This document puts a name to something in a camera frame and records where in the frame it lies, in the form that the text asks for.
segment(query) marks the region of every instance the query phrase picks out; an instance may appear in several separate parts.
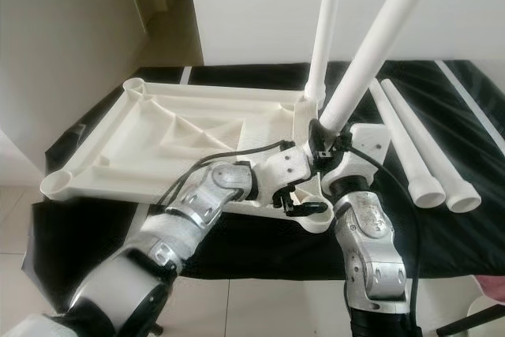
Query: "white leg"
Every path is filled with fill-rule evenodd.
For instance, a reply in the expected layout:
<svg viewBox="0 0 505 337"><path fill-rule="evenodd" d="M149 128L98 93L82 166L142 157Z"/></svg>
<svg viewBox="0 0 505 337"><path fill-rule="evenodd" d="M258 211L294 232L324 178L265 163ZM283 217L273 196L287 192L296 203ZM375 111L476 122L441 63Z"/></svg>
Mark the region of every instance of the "white leg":
<svg viewBox="0 0 505 337"><path fill-rule="evenodd" d="M443 153L392 82L386 79L381 84L429 170L440 181L445 190L447 207L458 213L472 211L477 208L481 204L481 197L475 188L461 178L459 172L456 171L451 161Z"/></svg>
<svg viewBox="0 0 505 337"><path fill-rule="evenodd" d="M347 123L417 1L386 0L321 115L320 122L326 129L339 133Z"/></svg>
<svg viewBox="0 0 505 337"><path fill-rule="evenodd" d="M335 20L337 18L337 8L339 0L321 0L319 20L317 21L316 41L312 52L310 63L309 80L305 85L305 98L313 100L321 108L326 98L326 86L324 77L330 54Z"/></svg>
<svg viewBox="0 0 505 337"><path fill-rule="evenodd" d="M389 129L391 141L409 180L409 193L419 208L433 208L445 200L445 192L426 167L377 79L370 84L380 117Z"/></svg>

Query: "black cable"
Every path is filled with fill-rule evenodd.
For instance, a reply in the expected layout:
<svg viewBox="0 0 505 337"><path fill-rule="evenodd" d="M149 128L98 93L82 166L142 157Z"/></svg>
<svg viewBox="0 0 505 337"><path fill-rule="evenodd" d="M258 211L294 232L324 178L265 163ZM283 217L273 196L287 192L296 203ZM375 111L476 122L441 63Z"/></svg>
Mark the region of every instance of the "black cable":
<svg viewBox="0 0 505 337"><path fill-rule="evenodd" d="M206 162L210 161L211 159L233 157L236 155L249 155L249 154L255 154L255 153L259 153L259 152L265 152L267 150L272 150L273 148L277 148L278 146L286 144L286 142L287 141L285 141L285 140L280 140L280 141L275 142L274 144L263 146L261 148L240 150L240 151L236 151L236 152L216 153L216 154L208 155L202 159L199 159L183 175L181 175L174 183L172 183L170 188L167 191L165 191L165 193L159 198L158 203L156 203L156 206L160 206L164 202L166 197L168 197L168 195L170 195L170 193L172 191L174 191L174 189L175 189L174 194L170 197L170 200L168 201L168 204L172 203L175 200L175 198L177 197L177 195L181 192L182 187L184 186L184 184L186 183L188 178L191 176L191 174L193 172L195 172L196 170L199 170L200 168L205 167L208 164L210 164L210 163L206 163Z"/></svg>
<svg viewBox="0 0 505 337"><path fill-rule="evenodd" d="M353 154L357 155L358 157L364 159L365 161L368 161L380 171L383 171L402 190L403 195L409 201L410 210L413 214L417 235L416 253L415 253L416 264L412 276L412 290L410 291L410 323L412 324L412 327L415 328L417 326L417 288L419 286L419 276L421 273L421 250L422 250L421 221L419 219L419 213L417 211L417 207L410 199L410 195L405 189L405 187L402 185L402 183L400 183L400 181L386 167L384 167L379 162L375 161L374 158L366 155L364 152L361 152L356 148L353 148L352 146L346 146L346 149L352 152Z"/></svg>

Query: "black cloth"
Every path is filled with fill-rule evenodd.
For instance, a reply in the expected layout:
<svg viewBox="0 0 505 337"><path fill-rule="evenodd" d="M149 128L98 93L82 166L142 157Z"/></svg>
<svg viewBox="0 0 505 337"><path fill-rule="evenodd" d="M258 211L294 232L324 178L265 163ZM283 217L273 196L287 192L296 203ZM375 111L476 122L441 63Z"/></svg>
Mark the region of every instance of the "black cloth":
<svg viewBox="0 0 505 337"><path fill-rule="evenodd" d="M457 75L467 88L474 88L476 83L483 87L473 92L492 99L493 107L483 110L503 134L505 120L497 111L505 110L503 94L469 62L448 63L452 68L458 67ZM348 65L332 62L328 66L327 99ZM205 66L193 68L189 83L299 90L308 72L308 64ZM181 69L142 69L134 76L146 81L178 83ZM424 230L421 277L505 275L502 152L434 62L386 62L378 78L386 77L396 84L461 175L482 196L482 205L466 214L449 212L444 205L421 210ZM48 172L65 164L121 93L121 89L114 90L77 123L78 127L67 131L49 149ZM478 103L489 103L476 99ZM368 93L350 121L380 122ZM407 185L392 148L385 166ZM409 203L381 173L376 175L372 188L380 193L384 211L395 226L395 245L411 273L415 228ZM57 309L68 302L70 289L93 265L122 244L134 208L135 204L86 198L65 203L47 201L33 207L33 235L25 260L26 271L38 281ZM101 230L91 227L99 224L104 225ZM72 230L80 231L78 241ZM73 253L72 244L79 245L80 254ZM310 234L295 222L223 214L182 274L202 279L343 279L344 266L333 227L326 233Z"/></svg>

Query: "white tray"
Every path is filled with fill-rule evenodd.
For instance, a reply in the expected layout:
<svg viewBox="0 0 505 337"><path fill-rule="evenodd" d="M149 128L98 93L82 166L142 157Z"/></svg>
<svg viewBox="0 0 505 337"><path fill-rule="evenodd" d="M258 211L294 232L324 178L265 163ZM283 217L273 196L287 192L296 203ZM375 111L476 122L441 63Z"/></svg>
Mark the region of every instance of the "white tray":
<svg viewBox="0 0 505 337"><path fill-rule="evenodd" d="M198 159L282 139L304 144L309 122L317 117L316 104L304 100L303 92L157 84L139 78L126 81L123 88L69 162L44 178L40 190L47 197L154 204ZM236 159L254 166L275 152ZM196 174L191 177L193 182L198 179ZM297 186L294 203L308 197L323 199L318 177ZM332 219L331 207L299 218L253 202L232 203L225 211L292 219L313 233L325 231Z"/></svg>

